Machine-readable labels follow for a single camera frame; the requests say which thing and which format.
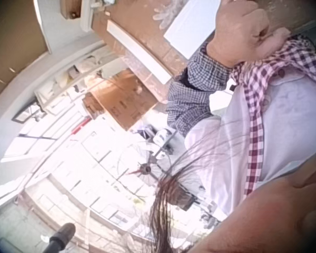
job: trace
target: hand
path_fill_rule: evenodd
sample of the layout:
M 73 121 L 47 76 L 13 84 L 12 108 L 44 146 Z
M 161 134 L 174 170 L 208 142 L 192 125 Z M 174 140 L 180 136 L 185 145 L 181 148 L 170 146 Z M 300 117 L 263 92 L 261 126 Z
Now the hand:
M 267 14 L 256 2 L 221 0 L 214 39 L 207 45 L 207 54 L 227 67 L 266 58 L 290 36 L 284 27 L 273 34 L 268 34 L 268 29 Z

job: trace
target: white shirt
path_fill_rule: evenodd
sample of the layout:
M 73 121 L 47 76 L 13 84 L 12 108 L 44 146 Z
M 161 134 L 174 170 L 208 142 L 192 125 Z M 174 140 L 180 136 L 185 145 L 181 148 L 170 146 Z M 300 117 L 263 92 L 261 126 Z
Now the white shirt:
M 284 78 L 274 77 L 263 107 L 264 161 L 260 184 L 286 172 L 291 162 L 316 153 L 316 83 L 287 68 Z M 227 216 L 243 200 L 246 182 L 250 119 L 241 87 L 220 119 L 200 121 L 185 138 L 189 159 L 208 195 Z

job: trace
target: gingham sleeve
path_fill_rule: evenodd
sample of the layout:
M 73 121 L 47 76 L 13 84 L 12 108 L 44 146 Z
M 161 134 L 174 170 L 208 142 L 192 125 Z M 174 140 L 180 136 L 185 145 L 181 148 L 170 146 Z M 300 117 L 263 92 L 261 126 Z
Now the gingham sleeve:
M 210 58 L 204 44 L 176 76 L 168 94 L 167 124 L 184 137 L 201 120 L 212 116 L 210 95 L 226 89 L 232 69 Z

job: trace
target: red gingham fabric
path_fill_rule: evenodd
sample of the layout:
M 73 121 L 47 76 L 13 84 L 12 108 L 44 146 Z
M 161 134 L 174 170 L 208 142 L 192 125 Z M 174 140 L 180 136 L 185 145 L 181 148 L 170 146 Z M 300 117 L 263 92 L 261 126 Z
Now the red gingham fabric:
M 248 171 L 244 196 L 249 195 L 259 181 L 263 164 L 264 132 L 262 103 L 270 78 L 284 74 L 292 66 L 316 81 L 316 54 L 311 42 L 302 35 L 289 39 L 279 51 L 265 60 L 241 63 L 234 68 L 231 78 L 242 85 L 250 115 L 250 144 Z

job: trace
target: plaid shirt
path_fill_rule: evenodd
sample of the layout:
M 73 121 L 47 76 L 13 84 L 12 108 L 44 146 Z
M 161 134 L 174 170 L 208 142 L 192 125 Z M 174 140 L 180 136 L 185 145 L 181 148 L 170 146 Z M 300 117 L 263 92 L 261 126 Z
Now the plaid shirt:
M 174 78 L 167 97 L 167 124 L 184 137 L 198 122 L 213 116 L 210 95 L 226 89 L 232 71 L 207 56 L 206 46 L 201 46 L 182 74 Z
M 250 114 L 250 146 L 244 195 L 250 194 L 259 180 L 263 165 L 264 132 L 262 103 L 271 77 L 285 75 L 293 66 L 316 81 L 316 54 L 303 36 L 288 40 L 284 47 L 266 60 L 242 63 L 233 70 L 206 55 L 206 44 L 190 59 L 187 68 L 171 84 L 166 112 L 167 123 L 186 136 L 201 120 L 212 116 L 209 97 L 226 88 L 231 77 L 244 88 Z
M 242 63 L 232 72 L 232 78 L 243 86 L 250 116 L 250 144 L 248 170 L 244 195 L 250 194 L 259 181 L 263 165 L 264 131 L 262 105 L 271 77 L 285 76 L 286 66 L 292 66 L 316 81 L 316 54 L 311 42 L 304 36 L 295 36 L 265 60 Z

